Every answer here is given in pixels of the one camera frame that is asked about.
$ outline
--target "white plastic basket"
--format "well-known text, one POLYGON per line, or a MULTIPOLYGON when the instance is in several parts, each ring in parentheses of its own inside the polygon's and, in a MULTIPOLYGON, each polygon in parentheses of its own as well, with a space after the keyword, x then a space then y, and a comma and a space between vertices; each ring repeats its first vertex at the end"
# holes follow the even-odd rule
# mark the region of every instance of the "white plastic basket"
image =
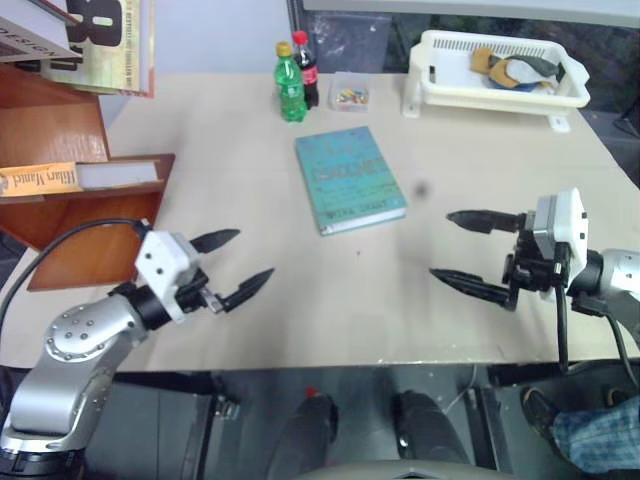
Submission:
POLYGON ((402 111, 407 117, 418 117, 422 103, 428 103, 548 115, 552 128, 568 131, 564 117, 589 102, 587 80, 584 66, 554 42, 427 30, 411 49, 402 111), (532 92, 494 88, 487 75, 471 71, 471 55, 480 47, 500 57, 541 57, 561 64, 565 74, 555 90, 543 86, 532 92))

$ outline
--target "table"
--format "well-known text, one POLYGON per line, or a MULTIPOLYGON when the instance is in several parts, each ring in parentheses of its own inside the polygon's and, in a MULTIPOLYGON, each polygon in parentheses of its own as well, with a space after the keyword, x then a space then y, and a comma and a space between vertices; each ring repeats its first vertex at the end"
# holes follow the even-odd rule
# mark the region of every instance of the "table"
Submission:
MULTIPOLYGON (((108 130, 111 153, 176 154, 157 228, 189 238, 242 230, 202 262, 220 293, 256 272, 276 271, 231 314, 200 310, 152 333, 121 370, 557 360, 554 304, 523 292, 509 313, 429 274, 430 267, 453 268, 499 283, 515 241, 504 232, 467 232, 445 214, 519 213, 534 209, 541 195, 577 186, 589 213, 590 248, 638 249, 638 190, 577 111, 569 134, 553 132, 544 117, 503 112, 427 106, 422 118, 406 119, 403 80, 373 77, 369 113, 350 114, 325 106, 330 78, 321 76, 321 107, 291 125, 278 117, 270 75, 161 76, 154 100, 131 99, 108 130), (407 217, 320 237, 294 139, 361 125, 396 176, 407 217)), ((30 258, 33 252, 17 270, 30 258)), ((53 317, 108 290, 21 291, 0 362, 33 366, 53 317)), ((617 357, 606 320, 570 312, 569 354, 617 357)))

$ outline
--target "red bottle cap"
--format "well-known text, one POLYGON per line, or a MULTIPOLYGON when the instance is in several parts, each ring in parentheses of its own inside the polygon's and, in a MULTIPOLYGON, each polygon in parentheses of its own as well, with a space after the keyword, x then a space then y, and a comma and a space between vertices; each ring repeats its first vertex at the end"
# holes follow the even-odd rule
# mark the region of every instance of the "red bottle cap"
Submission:
POLYGON ((293 32, 293 43, 295 43, 296 45, 304 45, 305 43, 307 43, 307 41, 308 38, 305 31, 297 30, 293 32))

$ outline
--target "green soda bottle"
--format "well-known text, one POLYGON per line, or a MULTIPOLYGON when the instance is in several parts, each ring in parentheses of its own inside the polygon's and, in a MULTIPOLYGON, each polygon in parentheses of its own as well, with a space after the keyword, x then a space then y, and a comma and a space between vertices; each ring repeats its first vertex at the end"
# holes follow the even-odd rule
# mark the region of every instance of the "green soda bottle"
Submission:
POLYGON ((301 122, 307 114, 304 102, 304 87, 300 67, 293 58, 293 50, 288 42, 276 44, 278 64, 274 76, 280 97, 280 112, 287 122, 301 122))

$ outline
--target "coca-cola bottle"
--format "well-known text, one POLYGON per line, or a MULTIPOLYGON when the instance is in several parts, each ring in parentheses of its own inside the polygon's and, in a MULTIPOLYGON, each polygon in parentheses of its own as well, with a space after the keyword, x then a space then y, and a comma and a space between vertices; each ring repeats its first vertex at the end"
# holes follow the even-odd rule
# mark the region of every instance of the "coca-cola bottle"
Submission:
POLYGON ((302 71, 304 81, 304 100, 307 108, 317 107, 318 98, 318 69, 316 68, 316 57, 311 52, 308 44, 307 34, 302 30, 293 33, 293 42, 297 45, 295 55, 296 62, 302 71))

